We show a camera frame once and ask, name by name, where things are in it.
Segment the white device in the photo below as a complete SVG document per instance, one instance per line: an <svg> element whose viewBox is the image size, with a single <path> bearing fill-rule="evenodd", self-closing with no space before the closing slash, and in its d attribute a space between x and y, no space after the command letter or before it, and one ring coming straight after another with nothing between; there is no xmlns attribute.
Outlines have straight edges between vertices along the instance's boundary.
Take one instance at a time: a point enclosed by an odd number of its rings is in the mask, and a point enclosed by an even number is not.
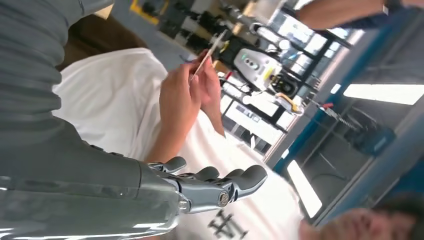
<svg viewBox="0 0 424 240"><path fill-rule="evenodd" d="M244 78L259 90L265 91L273 82L283 66L279 61L265 53L251 49L241 49L234 59L234 65Z"/></svg>

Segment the yellow component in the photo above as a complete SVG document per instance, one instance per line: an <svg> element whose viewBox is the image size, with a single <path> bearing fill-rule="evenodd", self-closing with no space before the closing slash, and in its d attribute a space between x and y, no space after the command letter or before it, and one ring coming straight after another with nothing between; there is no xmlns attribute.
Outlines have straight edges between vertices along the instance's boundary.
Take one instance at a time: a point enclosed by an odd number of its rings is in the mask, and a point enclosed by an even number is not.
<svg viewBox="0 0 424 240"><path fill-rule="evenodd" d="M140 15L140 17L146 19L147 21L149 21L151 24L153 25L158 25L159 24L159 19L153 16L150 16L149 14L145 13L142 9L141 6L139 6L139 0L132 0L131 6L129 7L129 9L133 12L135 12L136 14ZM165 11L167 10L168 6L170 4L169 0L165 0L165 4L163 5L162 9L160 10L160 15L164 14Z"/></svg>
<svg viewBox="0 0 424 240"><path fill-rule="evenodd" d="M224 42L224 47L222 47L222 49L219 53L222 54L225 50L227 50L229 45L230 45L230 41Z"/></svg>
<svg viewBox="0 0 424 240"><path fill-rule="evenodd" d="M274 68L270 67L268 69L268 71L265 73L265 76L263 77L263 81L266 82L270 78L270 76L273 73L273 71L274 71Z"/></svg>
<svg viewBox="0 0 424 240"><path fill-rule="evenodd" d="M293 100L290 99L290 97L286 96L285 94L281 92L277 93L275 96L286 100L291 105L291 111L293 113L299 112L299 107L296 105L296 103Z"/></svg>

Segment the fluorescent light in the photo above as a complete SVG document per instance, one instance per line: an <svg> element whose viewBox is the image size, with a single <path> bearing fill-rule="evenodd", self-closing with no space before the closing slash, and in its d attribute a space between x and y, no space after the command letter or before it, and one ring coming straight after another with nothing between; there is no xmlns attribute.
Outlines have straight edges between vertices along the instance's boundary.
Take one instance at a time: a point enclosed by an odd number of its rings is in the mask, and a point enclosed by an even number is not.
<svg viewBox="0 0 424 240"><path fill-rule="evenodd" d="M285 151L282 153L281 158L282 158L282 159L287 158L287 156L289 155L289 153L290 153L290 151L289 151L288 149L287 149L287 150L285 150Z"/></svg>
<svg viewBox="0 0 424 240"><path fill-rule="evenodd" d="M298 163L293 160L287 167L288 174L302 199L307 214L313 218L323 206L318 195L306 179Z"/></svg>
<svg viewBox="0 0 424 240"><path fill-rule="evenodd" d="M331 89L331 94L336 94L339 91L340 87L340 84L334 85L334 87Z"/></svg>
<svg viewBox="0 0 424 240"><path fill-rule="evenodd" d="M424 95L424 85L412 84L351 84L346 97L414 105Z"/></svg>

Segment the person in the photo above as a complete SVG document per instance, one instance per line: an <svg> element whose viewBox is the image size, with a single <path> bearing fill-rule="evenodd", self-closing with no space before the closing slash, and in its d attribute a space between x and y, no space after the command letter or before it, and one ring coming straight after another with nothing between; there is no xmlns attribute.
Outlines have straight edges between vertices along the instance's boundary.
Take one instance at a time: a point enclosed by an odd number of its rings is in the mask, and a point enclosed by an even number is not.
<svg viewBox="0 0 424 240"><path fill-rule="evenodd" d="M386 14L383 0L314 0L295 14L296 18L314 30L343 28L378 28L405 14L409 8L424 7L424 0L399 0L399 6Z"/></svg>
<svg viewBox="0 0 424 240"><path fill-rule="evenodd" d="M180 216L171 240L417 240L424 220L423 201L395 199L374 210L356 209L317 229L303 220L292 187L245 145L225 138L221 88L211 59L191 84L191 64L167 73L146 48L130 48L76 61L62 72L53 91L62 99L54 112L71 122L90 144L139 161L187 161L186 172L216 167L263 166L268 179L251 197L223 210Z"/></svg>

